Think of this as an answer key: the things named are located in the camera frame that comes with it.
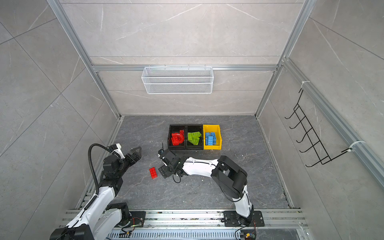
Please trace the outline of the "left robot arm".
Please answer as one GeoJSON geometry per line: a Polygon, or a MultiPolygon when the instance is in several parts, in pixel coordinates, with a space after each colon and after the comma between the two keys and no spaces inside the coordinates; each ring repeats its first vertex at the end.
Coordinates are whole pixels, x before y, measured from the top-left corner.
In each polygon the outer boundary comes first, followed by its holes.
{"type": "Polygon", "coordinates": [[[134,222],[127,203],[112,203],[123,184],[123,175],[142,158],[142,148],[124,154],[120,144],[105,147],[92,144],[88,161],[95,193],[85,207],[65,227],[53,231],[51,240],[105,240],[114,227],[127,227],[134,222]],[[109,153],[104,159],[102,177],[97,177],[92,160],[92,149],[99,147],[109,153]]]}

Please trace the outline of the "green lego brick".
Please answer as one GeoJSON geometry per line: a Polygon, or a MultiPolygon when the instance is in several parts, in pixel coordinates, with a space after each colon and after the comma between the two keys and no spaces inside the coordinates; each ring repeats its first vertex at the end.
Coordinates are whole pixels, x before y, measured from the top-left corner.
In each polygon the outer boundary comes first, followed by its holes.
{"type": "Polygon", "coordinates": [[[200,142],[202,134],[200,132],[188,132],[188,142],[197,146],[200,142]]]}

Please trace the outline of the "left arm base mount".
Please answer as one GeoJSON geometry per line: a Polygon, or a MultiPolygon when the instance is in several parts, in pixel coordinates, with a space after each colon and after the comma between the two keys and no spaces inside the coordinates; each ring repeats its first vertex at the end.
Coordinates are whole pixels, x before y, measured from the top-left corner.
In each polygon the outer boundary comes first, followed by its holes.
{"type": "Polygon", "coordinates": [[[123,213],[122,220],[118,223],[118,227],[143,227],[146,219],[146,211],[133,211],[129,214],[123,213]]]}

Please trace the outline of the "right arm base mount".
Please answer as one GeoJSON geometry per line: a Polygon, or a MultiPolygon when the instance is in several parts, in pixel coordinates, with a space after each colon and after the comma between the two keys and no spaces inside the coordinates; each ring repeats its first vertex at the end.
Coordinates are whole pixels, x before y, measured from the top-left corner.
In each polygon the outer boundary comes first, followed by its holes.
{"type": "Polygon", "coordinates": [[[252,211],[248,217],[239,215],[236,211],[224,211],[221,220],[226,227],[264,227],[264,217],[260,211],[252,211]]]}

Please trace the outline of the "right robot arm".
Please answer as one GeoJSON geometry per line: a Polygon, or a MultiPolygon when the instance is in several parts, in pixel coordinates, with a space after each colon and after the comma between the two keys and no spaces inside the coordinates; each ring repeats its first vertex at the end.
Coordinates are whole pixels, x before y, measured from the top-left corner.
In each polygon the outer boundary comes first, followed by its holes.
{"type": "Polygon", "coordinates": [[[214,160],[200,160],[178,156],[171,150],[160,149],[158,157],[163,162],[159,168],[166,179],[170,176],[203,176],[214,180],[224,196],[235,204],[236,217],[241,226],[252,222],[253,204],[248,194],[248,174],[227,156],[214,160]]]}

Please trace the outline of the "red arch lego piece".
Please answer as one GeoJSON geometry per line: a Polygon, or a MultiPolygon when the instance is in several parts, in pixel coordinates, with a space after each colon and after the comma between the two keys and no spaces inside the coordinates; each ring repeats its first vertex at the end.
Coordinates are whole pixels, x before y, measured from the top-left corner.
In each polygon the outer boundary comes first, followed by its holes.
{"type": "Polygon", "coordinates": [[[181,133],[172,133],[171,142],[173,146],[183,145],[185,141],[184,135],[181,133]]]}

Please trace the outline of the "blue lego brick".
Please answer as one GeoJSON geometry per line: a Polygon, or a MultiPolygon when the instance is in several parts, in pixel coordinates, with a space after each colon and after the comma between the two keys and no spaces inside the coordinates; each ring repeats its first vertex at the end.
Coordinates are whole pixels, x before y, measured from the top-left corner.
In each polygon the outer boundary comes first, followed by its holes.
{"type": "Polygon", "coordinates": [[[217,144],[217,137],[215,132],[206,132],[206,146],[215,146],[217,144]]]}

